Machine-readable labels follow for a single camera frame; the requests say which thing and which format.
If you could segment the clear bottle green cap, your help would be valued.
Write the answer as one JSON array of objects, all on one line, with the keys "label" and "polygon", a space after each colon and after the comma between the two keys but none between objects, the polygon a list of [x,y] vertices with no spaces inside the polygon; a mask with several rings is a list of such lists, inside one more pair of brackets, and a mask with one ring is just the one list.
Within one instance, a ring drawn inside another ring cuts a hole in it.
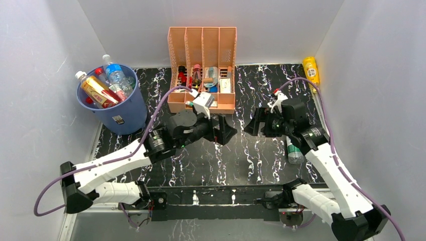
[{"label": "clear bottle green cap", "polygon": [[297,148],[290,140],[286,137],[287,145],[287,158],[290,164],[299,165],[305,161],[305,156],[302,154],[299,148]]}]

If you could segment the yellow drink bottle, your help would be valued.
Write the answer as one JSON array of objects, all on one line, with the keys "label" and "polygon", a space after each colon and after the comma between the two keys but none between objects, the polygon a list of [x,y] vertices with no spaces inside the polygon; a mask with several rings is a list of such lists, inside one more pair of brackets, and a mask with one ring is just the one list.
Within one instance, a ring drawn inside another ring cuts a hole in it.
[{"label": "yellow drink bottle", "polygon": [[311,81],[316,88],[320,86],[320,78],[316,60],[313,56],[309,56],[303,59],[302,66],[306,75],[306,78]]}]

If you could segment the peach plastic desk organizer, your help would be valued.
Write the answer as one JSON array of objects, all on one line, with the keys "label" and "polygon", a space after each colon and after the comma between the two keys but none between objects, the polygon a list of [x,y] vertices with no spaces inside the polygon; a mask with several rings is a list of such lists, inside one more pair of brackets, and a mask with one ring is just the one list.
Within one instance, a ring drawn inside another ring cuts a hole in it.
[{"label": "peach plastic desk organizer", "polygon": [[171,88],[211,94],[211,113],[235,112],[236,27],[171,27],[168,48]]}]

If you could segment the green plastic bottle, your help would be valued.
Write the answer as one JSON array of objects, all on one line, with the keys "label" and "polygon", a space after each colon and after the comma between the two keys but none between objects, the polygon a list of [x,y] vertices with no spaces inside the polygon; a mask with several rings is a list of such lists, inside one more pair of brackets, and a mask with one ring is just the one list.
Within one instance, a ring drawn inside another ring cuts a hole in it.
[{"label": "green plastic bottle", "polygon": [[128,84],[131,86],[131,88],[135,89],[135,86],[136,86],[135,78],[132,77],[132,76],[128,76],[128,77],[126,77],[126,80],[127,80]]}]

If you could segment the clear bottle red cap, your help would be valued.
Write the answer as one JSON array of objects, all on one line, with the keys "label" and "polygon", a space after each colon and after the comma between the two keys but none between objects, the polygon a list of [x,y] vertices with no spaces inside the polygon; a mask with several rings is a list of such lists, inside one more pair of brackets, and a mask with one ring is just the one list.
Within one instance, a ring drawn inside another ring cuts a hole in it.
[{"label": "clear bottle red cap", "polygon": [[121,87],[116,83],[110,82],[103,68],[97,68],[94,72],[98,76],[98,78],[121,99],[121,101],[127,99],[127,96],[125,92],[121,89]]}]

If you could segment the brown tea bottle red label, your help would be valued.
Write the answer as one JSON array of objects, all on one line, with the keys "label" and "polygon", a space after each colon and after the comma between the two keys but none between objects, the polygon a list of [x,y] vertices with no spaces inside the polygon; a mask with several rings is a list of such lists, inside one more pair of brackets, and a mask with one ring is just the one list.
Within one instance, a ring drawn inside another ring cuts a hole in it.
[{"label": "brown tea bottle red label", "polygon": [[109,108],[121,103],[121,99],[107,85],[101,82],[93,75],[87,75],[86,72],[78,71],[75,77],[80,81],[81,89],[98,105],[100,108]]}]

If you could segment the clear bottle blue label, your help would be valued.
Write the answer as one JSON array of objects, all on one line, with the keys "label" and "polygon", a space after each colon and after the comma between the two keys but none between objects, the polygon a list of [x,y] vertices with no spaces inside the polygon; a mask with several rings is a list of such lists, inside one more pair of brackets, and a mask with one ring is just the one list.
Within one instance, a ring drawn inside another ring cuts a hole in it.
[{"label": "clear bottle blue label", "polygon": [[105,73],[110,83],[114,85],[116,94],[119,95],[121,99],[126,99],[132,94],[133,88],[129,84],[120,64],[114,62],[108,54],[103,55],[102,59],[104,61],[103,66]]}]

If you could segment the clear bottle red label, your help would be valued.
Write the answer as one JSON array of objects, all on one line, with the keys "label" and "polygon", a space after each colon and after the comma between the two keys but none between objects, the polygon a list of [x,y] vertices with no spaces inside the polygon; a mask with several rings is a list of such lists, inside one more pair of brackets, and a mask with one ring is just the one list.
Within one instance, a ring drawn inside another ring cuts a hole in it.
[{"label": "clear bottle red label", "polygon": [[85,102],[87,103],[87,105],[88,105],[90,108],[98,109],[97,102],[95,102],[92,98],[87,97],[87,98],[85,99]]}]

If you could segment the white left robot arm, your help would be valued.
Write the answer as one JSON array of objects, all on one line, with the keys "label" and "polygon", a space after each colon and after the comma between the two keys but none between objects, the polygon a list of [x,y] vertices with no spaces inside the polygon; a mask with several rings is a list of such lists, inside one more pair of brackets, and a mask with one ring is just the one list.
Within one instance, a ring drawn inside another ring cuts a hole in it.
[{"label": "white left robot arm", "polygon": [[65,212],[80,213],[102,203],[123,203],[144,209],[149,205],[151,195],[143,181],[113,183],[111,180],[125,172],[168,159],[178,149],[200,139],[226,145],[236,133],[223,115],[214,119],[203,113],[183,110],[149,132],[145,139],[137,139],[102,158],[78,165],[65,162],[60,165]]}]

